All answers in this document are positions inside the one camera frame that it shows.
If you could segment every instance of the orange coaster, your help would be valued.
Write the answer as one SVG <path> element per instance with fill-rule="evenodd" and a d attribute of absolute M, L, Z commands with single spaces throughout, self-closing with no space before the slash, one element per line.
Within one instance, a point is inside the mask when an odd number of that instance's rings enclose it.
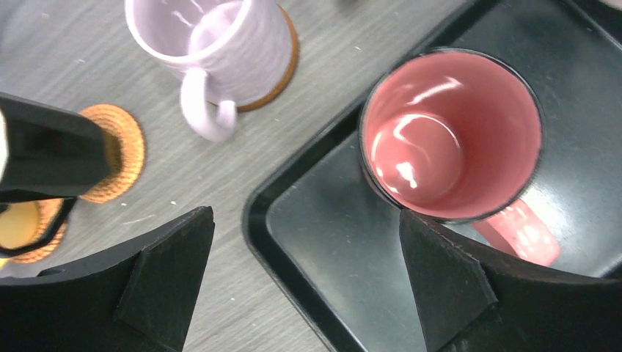
<path fill-rule="evenodd" d="M 80 198 L 105 203 L 118 198 L 138 180 L 144 166 L 144 137 L 138 122 L 118 106 L 99 104 L 80 112 L 101 127 L 112 174 Z"/>
<path fill-rule="evenodd" d="M 30 243 L 34 243 L 35 241 L 39 240 L 41 236 L 43 236 L 45 231 L 48 229 L 48 226 L 50 226 L 50 223 L 54 220 L 54 217 L 56 217 L 56 214 L 59 212 L 62 202 L 62 199 L 47 199 L 36 202 L 40 214 L 39 224 L 37 226 L 35 236 L 29 241 Z M 65 222 L 59 228 L 58 232 L 56 232 L 56 235 L 52 239 L 52 242 L 50 242 L 47 246 L 41 247 L 32 252 L 18 255 L 17 257 L 10 258 L 10 260 L 20 264 L 30 264 L 42 260 L 43 258 L 52 254 L 52 252 L 58 247 L 58 245 L 64 238 L 66 231 L 67 222 Z"/>
<path fill-rule="evenodd" d="M 285 88 L 288 86 L 288 83 L 290 83 L 293 77 L 293 73 L 296 71 L 296 66 L 298 65 L 298 56 L 300 52 L 300 42 L 298 41 L 298 34 L 296 33 L 296 28 L 294 27 L 293 22 L 290 16 L 288 15 L 288 13 L 282 7 L 279 7 L 279 8 L 281 9 L 281 12 L 283 12 L 285 21 L 287 21 L 288 23 L 288 27 L 290 28 L 290 33 L 292 37 L 292 57 L 290 60 L 290 65 L 288 66 L 288 70 L 285 71 L 285 75 L 283 76 L 283 79 L 277 84 L 277 86 L 271 92 L 268 93 L 267 96 L 255 101 L 254 103 L 250 103 L 245 106 L 239 106 L 238 107 L 239 112 L 255 110 L 273 101 L 277 96 L 279 96 L 279 94 L 281 94 L 281 92 L 283 92 L 283 90 L 285 90 Z"/>

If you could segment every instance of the black tray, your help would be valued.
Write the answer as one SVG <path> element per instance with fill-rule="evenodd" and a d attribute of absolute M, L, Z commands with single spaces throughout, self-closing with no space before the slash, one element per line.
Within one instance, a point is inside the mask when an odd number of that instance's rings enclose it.
<path fill-rule="evenodd" d="M 588 276 L 622 271 L 620 13 L 595 0 L 475 1 L 398 63 L 453 46 L 524 76 L 545 126 L 541 166 L 524 199 L 560 242 L 553 267 Z M 358 163 L 356 127 L 369 92 L 249 198 L 245 236 L 332 350 L 425 351 L 398 209 L 370 190 Z M 469 225 L 451 228 L 485 243 Z"/>

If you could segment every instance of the mug handle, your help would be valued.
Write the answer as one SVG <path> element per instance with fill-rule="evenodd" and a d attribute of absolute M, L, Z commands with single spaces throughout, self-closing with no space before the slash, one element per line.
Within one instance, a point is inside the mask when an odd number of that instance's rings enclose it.
<path fill-rule="evenodd" d="M 180 105 L 190 127 L 205 139 L 224 142 L 235 131 L 238 120 L 237 106 L 233 100 L 222 100 L 214 119 L 208 110 L 205 90 L 209 74 L 201 68 L 186 71 L 180 89 Z"/>
<path fill-rule="evenodd" d="M 528 262 L 549 266 L 560 256 L 560 244 L 521 199 L 473 227 L 495 249 Z"/>

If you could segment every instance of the gray table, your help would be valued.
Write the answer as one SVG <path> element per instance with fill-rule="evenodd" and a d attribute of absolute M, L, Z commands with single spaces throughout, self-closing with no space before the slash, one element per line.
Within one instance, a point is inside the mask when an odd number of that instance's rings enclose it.
<path fill-rule="evenodd" d="M 245 114 L 226 144 L 195 135 L 179 82 L 132 40 L 121 0 L 1 0 L 0 91 L 71 111 L 112 103 L 147 137 L 139 182 L 105 205 L 80 202 L 67 239 L 47 260 L 0 276 L 98 252 L 198 205 L 216 234 L 185 351 L 325 351 L 244 243 L 252 190 L 464 0 L 283 0 L 301 40 L 290 86 Z"/>

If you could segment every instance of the light purple mug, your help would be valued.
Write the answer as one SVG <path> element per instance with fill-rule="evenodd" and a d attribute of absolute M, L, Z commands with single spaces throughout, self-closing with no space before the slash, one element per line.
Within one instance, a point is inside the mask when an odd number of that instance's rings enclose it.
<path fill-rule="evenodd" d="M 213 142 L 232 136 L 238 110 L 276 97 L 295 66 L 296 33 L 275 0 L 125 0 L 125 17 L 138 44 L 181 79 L 190 127 Z"/>
<path fill-rule="evenodd" d="M 622 10 L 622 0 L 601 0 L 601 2 L 615 9 Z"/>

